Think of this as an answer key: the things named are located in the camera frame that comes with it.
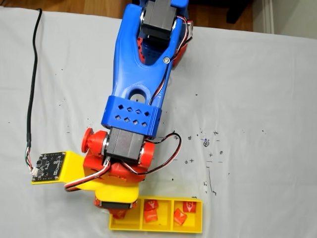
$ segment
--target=red knob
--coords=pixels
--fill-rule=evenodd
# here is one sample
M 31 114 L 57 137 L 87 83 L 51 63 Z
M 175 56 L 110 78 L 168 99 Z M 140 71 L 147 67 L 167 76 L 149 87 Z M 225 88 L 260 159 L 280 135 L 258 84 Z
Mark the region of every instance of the red knob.
M 88 149 L 90 149 L 93 154 L 99 155 L 101 153 L 106 136 L 107 132 L 103 130 L 100 130 L 94 134 L 92 128 L 87 128 L 84 134 L 83 142 L 81 144 L 81 151 L 86 153 Z

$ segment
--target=blue bracket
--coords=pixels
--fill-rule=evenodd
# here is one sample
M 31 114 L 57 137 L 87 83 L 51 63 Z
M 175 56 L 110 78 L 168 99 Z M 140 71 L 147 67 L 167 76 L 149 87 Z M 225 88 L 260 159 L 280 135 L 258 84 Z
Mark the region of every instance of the blue bracket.
M 172 62 L 164 63 L 163 58 L 174 55 L 183 24 L 181 19 L 176 20 L 166 50 L 154 64 L 145 65 L 140 60 L 137 46 L 141 12 L 142 7 L 133 4 L 129 4 L 124 12 L 115 43 L 112 95 L 108 98 L 102 125 L 154 138 L 172 67 Z M 149 105 L 163 77 L 165 84 Z M 145 103 L 131 101 L 134 94 L 143 95 Z

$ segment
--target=circuit board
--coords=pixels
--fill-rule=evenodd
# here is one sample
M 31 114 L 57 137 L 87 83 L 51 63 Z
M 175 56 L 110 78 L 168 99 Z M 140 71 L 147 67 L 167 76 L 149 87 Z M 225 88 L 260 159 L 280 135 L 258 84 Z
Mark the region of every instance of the circuit board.
M 58 180 L 65 155 L 65 152 L 40 155 L 39 160 L 36 162 L 36 172 L 33 174 L 32 181 Z

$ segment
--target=red cube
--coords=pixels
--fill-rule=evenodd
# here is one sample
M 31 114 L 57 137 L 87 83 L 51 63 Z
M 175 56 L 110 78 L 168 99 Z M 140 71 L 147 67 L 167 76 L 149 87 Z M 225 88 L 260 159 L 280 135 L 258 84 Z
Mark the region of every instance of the red cube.
M 196 212 L 196 202 L 183 202 L 183 212 Z
M 144 204 L 144 211 L 150 211 L 153 209 L 157 209 L 159 207 L 159 203 L 157 200 L 149 200 Z
M 152 222 L 158 220 L 157 211 L 155 209 L 150 211 L 144 211 L 145 222 Z
M 178 208 L 174 212 L 174 221 L 178 224 L 182 225 L 184 221 L 186 220 L 187 215 L 182 213 Z

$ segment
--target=white cloth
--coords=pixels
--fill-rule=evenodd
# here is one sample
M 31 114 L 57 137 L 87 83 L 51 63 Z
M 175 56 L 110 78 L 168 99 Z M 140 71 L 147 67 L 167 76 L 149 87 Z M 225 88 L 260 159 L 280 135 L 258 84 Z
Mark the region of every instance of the white cloth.
M 92 192 L 30 184 L 24 150 L 37 17 L 0 8 L 2 237 L 317 237 L 317 41 L 195 27 L 171 72 L 158 129 L 158 136 L 180 133 L 183 146 L 140 193 L 202 199 L 203 234 L 113 232 Z M 118 19 L 43 12 L 33 163 L 40 153 L 80 153 L 86 127 L 103 128 L 119 26 Z M 177 142 L 158 146 L 153 166 Z

